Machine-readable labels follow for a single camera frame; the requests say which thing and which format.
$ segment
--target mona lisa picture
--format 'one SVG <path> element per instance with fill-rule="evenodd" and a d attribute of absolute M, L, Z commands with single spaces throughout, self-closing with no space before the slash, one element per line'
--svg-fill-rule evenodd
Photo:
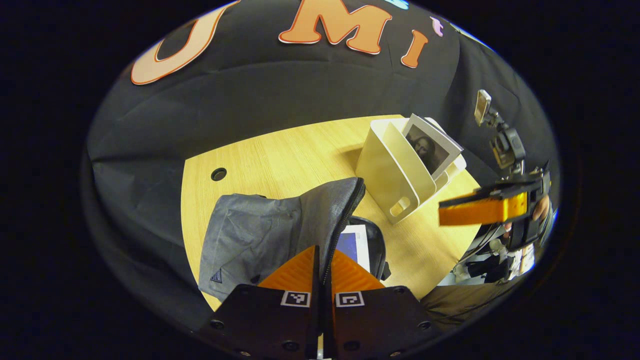
<path fill-rule="evenodd" d="M 441 129 L 411 115 L 403 135 L 435 180 L 460 155 L 462 147 Z"/>

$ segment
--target wooden table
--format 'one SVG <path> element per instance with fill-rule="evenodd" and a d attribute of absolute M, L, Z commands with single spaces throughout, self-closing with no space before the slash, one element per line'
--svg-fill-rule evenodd
<path fill-rule="evenodd" d="M 259 194 L 270 199 L 296 197 L 328 181 L 355 176 L 355 167 L 369 131 L 384 115 L 344 119 L 294 127 L 260 135 L 187 159 L 181 194 L 182 235 L 196 282 L 209 218 L 221 195 Z M 225 168 L 227 176 L 213 181 L 211 173 Z M 421 299 L 453 268 L 474 239 L 479 225 L 440 227 L 438 202 L 478 188 L 467 171 L 414 214 L 392 225 L 367 192 L 354 215 L 380 227 L 392 275 L 385 286 L 405 285 Z M 216 310 L 220 301 L 203 293 Z"/>

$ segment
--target white file organizer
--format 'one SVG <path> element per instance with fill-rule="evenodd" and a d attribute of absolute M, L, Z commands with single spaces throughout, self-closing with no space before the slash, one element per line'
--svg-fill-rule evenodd
<path fill-rule="evenodd" d="M 442 130 L 435 120 L 426 120 Z M 427 203 L 467 167 L 460 155 L 434 181 L 402 135 L 407 121 L 406 118 L 373 120 L 356 165 L 356 175 L 364 179 L 367 191 L 392 224 Z"/>

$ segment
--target person's hand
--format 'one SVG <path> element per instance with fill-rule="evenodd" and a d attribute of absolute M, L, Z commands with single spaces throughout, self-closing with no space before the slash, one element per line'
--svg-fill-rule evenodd
<path fill-rule="evenodd" d="M 550 207 L 550 201 L 549 201 L 549 195 L 545 195 L 545 197 L 543 197 L 542 199 L 540 199 L 540 201 L 538 201 L 536 208 L 533 209 L 533 214 L 531 214 L 531 218 L 535 221 L 537 219 L 544 219 L 547 217 L 547 215 L 549 214 L 549 207 Z M 504 233 L 504 235 L 502 235 L 505 238 L 509 238 L 509 236 L 511 236 L 511 225 L 512 223 L 508 222 L 506 224 L 504 224 L 504 229 L 506 230 L 506 233 Z"/>

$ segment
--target orange letter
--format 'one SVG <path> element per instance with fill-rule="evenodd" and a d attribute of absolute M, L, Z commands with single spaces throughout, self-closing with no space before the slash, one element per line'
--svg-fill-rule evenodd
<path fill-rule="evenodd" d="M 211 39 L 213 39 L 213 33 L 216 32 L 216 26 L 222 13 L 225 12 L 228 7 L 239 2 L 240 0 L 234 1 L 199 17 L 195 24 L 193 24 L 193 28 L 191 28 L 191 33 L 189 34 L 186 44 L 184 44 L 180 51 L 166 59 L 158 60 L 157 57 L 160 45 L 162 45 L 164 40 L 153 45 L 133 64 L 133 68 L 131 69 L 131 82 L 135 85 L 153 83 L 172 72 L 180 70 L 193 59 L 197 58 L 198 55 L 202 54 L 204 49 L 209 46 Z"/>
<path fill-rule="evenodd" d="M 391 15 L 385 10 L 365 5 L 349 13 L 341 0 L 302 0 L 291 29 L 278 37 L 280 41 L 294 44 L 314 44 L 320 39 L 316 31 L 318 19 L 331 45 L 338 44 L 353 29 L 356 34 L 347 40 L 347 46 L 363 53 L 380 53 L 380 36 Z"/>
<path fill-rule="evenodd" d="M 408 67 L 413 69 L 418 67 L 418 56 L 422 52 L 422 48 L 424 44 L 429 42 L 426 36 L 424 36 L 420 31 L 411 30 L 413 34 L 413 40 L 411 41 L 411 46 L 409 50 L 406 51 L 406 54 L 400 59 L 400 61 Z"/>

